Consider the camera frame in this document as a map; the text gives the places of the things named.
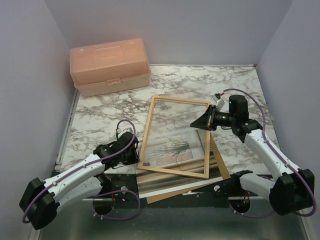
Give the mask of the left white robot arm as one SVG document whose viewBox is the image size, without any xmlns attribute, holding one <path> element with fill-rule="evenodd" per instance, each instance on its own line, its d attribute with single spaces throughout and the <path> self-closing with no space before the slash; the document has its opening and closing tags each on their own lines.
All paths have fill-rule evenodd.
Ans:
<svg viewBox="0 0 320 240">
<path fill-rule="evenodd" d="M 133 133 L 125 132 L 114 142 L 98 145 L 92 154 L 70 169 L 45 180 L 37 177 L 31 180 L 19 202 L 22 222 L 40 230 L 77 201 L 128 193 L 128 189 L 116 186 L 106 171 L 136 164 L 138 143 Z"/>
</svg>

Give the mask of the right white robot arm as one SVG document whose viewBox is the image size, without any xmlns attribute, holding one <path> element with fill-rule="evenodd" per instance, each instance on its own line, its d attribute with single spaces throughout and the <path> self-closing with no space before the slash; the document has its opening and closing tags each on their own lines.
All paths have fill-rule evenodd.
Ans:
<svg viewBox="0 0 320 240">
<path fill-rule="evenodd" d="M 215 197 L 228 198 L 254 193 L 269 201 L 273 211 L 280 216 L 311 208 L 315 213 L 315 176 L 309 169 L 302 169 L 290 161 L 267 138 L 265 126 L 249 117 L 248 101 L 243 95 L 231 95 L 228 112 L 210 105 L 205 113 L 190 127 L 215 131 L 217 127 L 230 128 L 240 141 L 246 144 L 262 160 L 272 179 L 254 174 L 251 170 L 233 173 L 230 178 L 214 184 Z"/>
</svg>

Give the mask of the light wooden picture frame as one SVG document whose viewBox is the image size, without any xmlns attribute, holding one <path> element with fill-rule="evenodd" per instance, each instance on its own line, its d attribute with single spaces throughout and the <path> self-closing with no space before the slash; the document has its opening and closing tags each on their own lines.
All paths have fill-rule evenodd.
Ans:
<svg viewBox="0 0 320 240">
<path fill-rule="evenodd" d="M 140 149 L 139 170 L 208 179 L 210 133 L 190 126 L 209 101 L 154 95 Z"/>
</svg>

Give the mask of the plant photo with backing board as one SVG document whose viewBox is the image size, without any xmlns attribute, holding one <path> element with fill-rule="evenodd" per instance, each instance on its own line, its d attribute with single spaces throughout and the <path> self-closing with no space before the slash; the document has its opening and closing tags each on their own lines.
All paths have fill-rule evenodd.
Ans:
<svg viewBox="0 0 320 240">
<path fill-rule="evenodd" d="M 191 188 L 212 180 L 213 183 L 221 177 L 213 150 L 209 144 L 209 177 L 207 179 L 181 176 L 176 174 L 159 173 L 137 169 L 137 188 L 140 198 L 169 193 L 177 190 Z"/>
</svg>

